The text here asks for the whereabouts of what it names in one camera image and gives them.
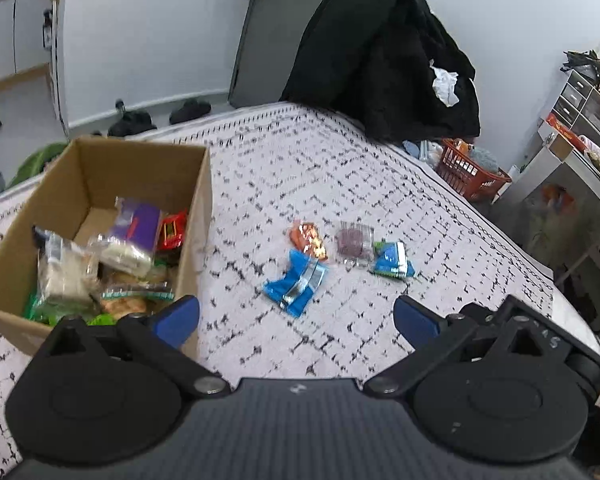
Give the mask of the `green white wafer snack packet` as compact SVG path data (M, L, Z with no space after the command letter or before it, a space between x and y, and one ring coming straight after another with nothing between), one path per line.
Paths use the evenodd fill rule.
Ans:
M173 299L169 284L115 284L99 294L98 302L106 313L123 318L132 313L153 314Z

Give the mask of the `purple cracker snack pack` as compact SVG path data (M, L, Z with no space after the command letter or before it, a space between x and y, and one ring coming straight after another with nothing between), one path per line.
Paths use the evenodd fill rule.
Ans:
M144 278L154 265L162 210L121 196L116 197L116 209L112 227L92 236L86 249L102 264Z

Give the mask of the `red snack packet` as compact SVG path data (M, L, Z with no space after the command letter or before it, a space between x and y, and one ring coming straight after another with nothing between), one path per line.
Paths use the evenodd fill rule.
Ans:
M185 211L165 216L160 226L157 252L173 252L180 249L184 242L186 226L187 214Z

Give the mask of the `clear cracker pack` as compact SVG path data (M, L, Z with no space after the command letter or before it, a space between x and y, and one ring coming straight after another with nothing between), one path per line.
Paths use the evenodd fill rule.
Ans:
M73 240L34 226L33 241L38 250L38 293L35 307L70 312L95 310L84 278L88 253Z

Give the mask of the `blue green snack packet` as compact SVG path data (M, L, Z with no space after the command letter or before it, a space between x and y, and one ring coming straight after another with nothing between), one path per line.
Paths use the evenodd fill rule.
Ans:
M373 274L386 278L412 278L415 275L414 266L407 258L405 245L402 242L387 242L381 240L373 244L375 261Z

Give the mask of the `purple clear candy packet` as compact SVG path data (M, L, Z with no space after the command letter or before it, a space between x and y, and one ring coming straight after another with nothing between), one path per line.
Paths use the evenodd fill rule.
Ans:
M366 224L341 222L336 231L337 252L347 266L368 266L374 260L374 229Z

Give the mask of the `white patterned bed cover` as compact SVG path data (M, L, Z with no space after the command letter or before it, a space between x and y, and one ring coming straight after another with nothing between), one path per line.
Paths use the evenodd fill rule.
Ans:
M0 241L0 332L30 356L4 406L21 454L14 479L580 479L571 450L600 356L548 316L547 280L468 206L401 152L368 143L345 119L306 107L245 108L124 140L74 140L29 182ZM134 320L56 327L21 313L36 282L32 231L78 244L114 223L118 198L188 222L175 292L234 330L219 352L166 344ZM464 352L464 318L399 356L393 330L370 337L375 362L306 374L299 323L262 282L290 252L297 220L337 248L339 223L493 262L493 347Z

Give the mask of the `orange snack packet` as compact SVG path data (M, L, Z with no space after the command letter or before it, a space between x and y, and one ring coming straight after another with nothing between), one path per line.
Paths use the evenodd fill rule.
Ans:
M328 258L323 237L313 222L296 221L289 231L289 239L299 252L318 261Z

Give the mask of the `brown cardboard box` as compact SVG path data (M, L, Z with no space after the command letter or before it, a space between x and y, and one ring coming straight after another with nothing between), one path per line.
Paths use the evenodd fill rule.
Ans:
M119 213L117 201L186 212L174 295L200 294L204 246L212 214L211 155L196 144L108 140L73 141L24 201L0 241L0 334L32 356L50 326L23 312L38 284L33 230L41 228L83 248L102 250Z

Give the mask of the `green leaf cartoon rug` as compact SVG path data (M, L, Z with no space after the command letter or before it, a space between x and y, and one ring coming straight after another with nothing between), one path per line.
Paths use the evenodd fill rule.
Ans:
M8 188L42 174L46 167L59 157L68 143L52 143L31 154L18 168L15 177L9 182Z

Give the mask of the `black slipper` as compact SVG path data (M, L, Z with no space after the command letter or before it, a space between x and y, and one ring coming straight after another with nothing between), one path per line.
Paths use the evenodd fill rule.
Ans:
M186 100L179 108L174 110L169 117L171 125L191 122L208 115L212 110L209 102L198 99Z

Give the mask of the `white crumpled cloth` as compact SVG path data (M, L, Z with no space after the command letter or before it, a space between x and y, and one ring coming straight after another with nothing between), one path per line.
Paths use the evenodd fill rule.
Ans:
M458 73L437 68L434 64L430 64L430 68L434 73L434 81L432 82L434 94L446 107L455 106L460 102L460 98L455 94Z

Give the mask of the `white desk with drawers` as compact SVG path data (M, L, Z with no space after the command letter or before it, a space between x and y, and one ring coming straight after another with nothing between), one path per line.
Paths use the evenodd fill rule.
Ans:
M524 168L494 202L492 219L565 281L584 260L600 270L600 172L578 133L600 144L600 92L568 70L542 109Z

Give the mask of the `black jacket pile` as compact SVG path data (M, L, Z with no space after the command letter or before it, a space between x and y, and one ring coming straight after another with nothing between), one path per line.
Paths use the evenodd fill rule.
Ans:
M434 64L458 73L446 107ZM476 71L426 0L322 0L300 40L282 100L359 122L375 141L475 139Z

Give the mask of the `grey door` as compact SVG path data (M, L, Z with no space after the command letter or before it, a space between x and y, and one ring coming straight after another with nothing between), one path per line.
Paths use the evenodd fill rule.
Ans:
M249 0L228 102L276 102L294 65L306 24L322 0Z

